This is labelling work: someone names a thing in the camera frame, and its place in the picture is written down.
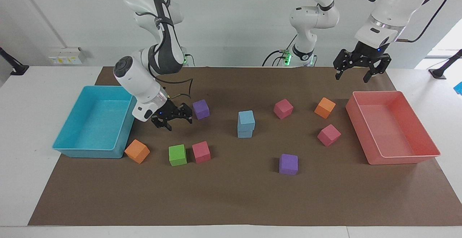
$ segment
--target brown mat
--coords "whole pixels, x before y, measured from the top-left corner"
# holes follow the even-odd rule
[[[98,85],[116,85],[105,67]],[[206,99],[211,116],[173,132],[135,121],[129,138],[152,151],[143,164],[61,155],[29,225],[462,225],[462,205],[435,159],[371,166],[345,105],[354,90],[394,90],[386,75],[362,83],[363,69],[340,81],[332,68],[185,68],[164,77],[194,77],[193,101]],[[187,85],[166,85],[170,95]],[[327,97],[328,119],[314,114]],[[293,114],[279,120],[274,104],[287,98]],[[178,98],[177,103],[186,101]],[[254,111],[252,139],[236,137],[237,113]],[[316,138],[334,124],[330,147]],[[212,160],[171,167],[168,146],[206,140]],[[282,153],[299,157],[297,176],[278,174]]]

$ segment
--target block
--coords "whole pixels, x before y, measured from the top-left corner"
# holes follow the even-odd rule
[[[150,151],[146,147],[146,145],[142,144],[137,139],[134,139],[133,142],[125,150],[125,154],[127,154],[127,156],[130,159],[133,159],[138,164],[141,164],[143,162],[143,160],[147,157],[149,152]]]
[[[183,144],[169,147],[169,160],[172,166],[179,166],[188,163],[186,160],[186,149]]]
[[[287,99],[284,99],[274,105],[273,111],[282,120],[292,114],[293,106]]]
[[[334,125],[329,125],[325,127],[319,134],[318,134],[318,139],[324,144],[326,147],[330,146],[333,144],[337,139],[339,139],[340,131],[338,131]]]
[[[296,175],[298,172],[298,157],[295,155],[282,154],[279,159],[279,173]]]
[[[254,131],[238,131],[237,132],[237,137],[240,139],[248,139],[252,138],[252,134]]]
[[[237,131],[253,131],[255,118],[253,111],[239,112],[237,116]]]
[[[210,116],[210,110],[208,109],[208,105],[205,100],[193,103],[193,110],[198,120]]]
[[[193,145],[193,153],[196,159],[196,163],[202,163],[210,160],[210,150],[208,149],[208,144],[206,141],[203,141],[198,144]]]
[[[462,95],[462,82],[460,82],[458,85],[456,85],[454,87],[454,90],[456,91],[456,93],[458,93],[459,95]]]
[[[322,118],[327,118],[329,117],[329,114],[332,112],[332,110],[335,107],[335,103],[333,101],[330,101],[327,98],[322,98],[322,100],[319,102],[318,106],[316,107],[315,113]]]

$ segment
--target white table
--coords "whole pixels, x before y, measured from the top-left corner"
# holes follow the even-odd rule
[[[462,226],[26,227],[60,155],[51,145],[82,87],[93,85],[100,70],[33,66],[21,77],[10,77],[0,88],[0,237],[462,237]],[[433,80],[426,70],[389,69],[388,74],[440,149],[442,156],[437,160],[462,200],[462,98],[446,82]]]

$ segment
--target green indicator light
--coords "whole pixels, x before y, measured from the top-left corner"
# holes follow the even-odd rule
[[[289,66],[290,65],[290,60],[292,59],[292,55],[291,54],[287,54],[287,57],[286,59],[284,60],[284,65],[287,65]]]

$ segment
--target red cube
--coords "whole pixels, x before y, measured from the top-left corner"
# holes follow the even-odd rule
[[[318,135],[318,139],[326,147],[333,144],[337,139],[339,139],[341,133],[338,131],[332,124],[325,127]]]
[[[210,150],[208,149],[208,144],[206,141],[203,141],[198,144],[193,145],[193,153],[196,158],[196,163],[202,163],[210,160]]]
[[[289,103],[289,101],[287,101],[287,99],[284,99],[276,103],[273,111],[282,120],[291,115],[293,106]]]

